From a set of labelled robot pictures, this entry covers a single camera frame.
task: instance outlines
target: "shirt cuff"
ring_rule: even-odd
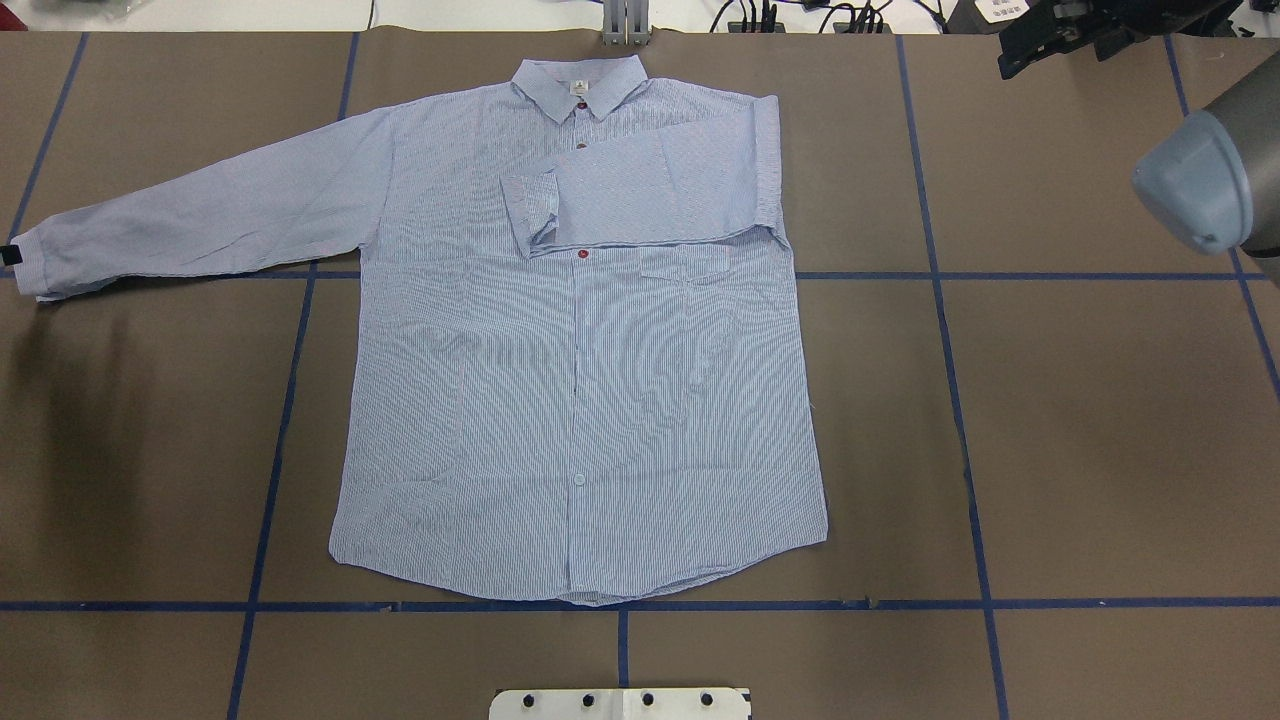
[[[507,176],[502,178],[502,196],[516,233],[516,245],[525,258],[549,252],[544,247],[554,240],[559,225],[559,184],[552,173]]]
[[[13,277],[18,281],[18,292],[22,295],[50,295],[49,282],[45,279],[45,252],[38,238],[40,228],[36,227],[12,241],[22,249],[22,263],[13,266]]]

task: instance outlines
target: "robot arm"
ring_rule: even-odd
[[[1133,173],[1143,205],[1180,241],[1239,247],[1280,284],[1280,54],[1187,117]]]
[[[1235,5],[1231,0],[1039,0],[1000,31],[1000,76],[1010,79],[1036,60],[1085,45],[1106,60],[1228,4]]]

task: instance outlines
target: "shirt pocket flap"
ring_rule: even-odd
[[[707,283],[728,273],[730,246],[713,242],[640,250],[640,274],[684,283]]]

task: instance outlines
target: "black clip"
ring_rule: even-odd
[[[0,245],[0,261],[4,261],[5,268],[22,263],[22,249],[17,245]]]

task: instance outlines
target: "gray robot arm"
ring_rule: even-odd
[[[1180,241],[1239,247],[1280,286],[1280,54],[1138,161],[1133,187]]]

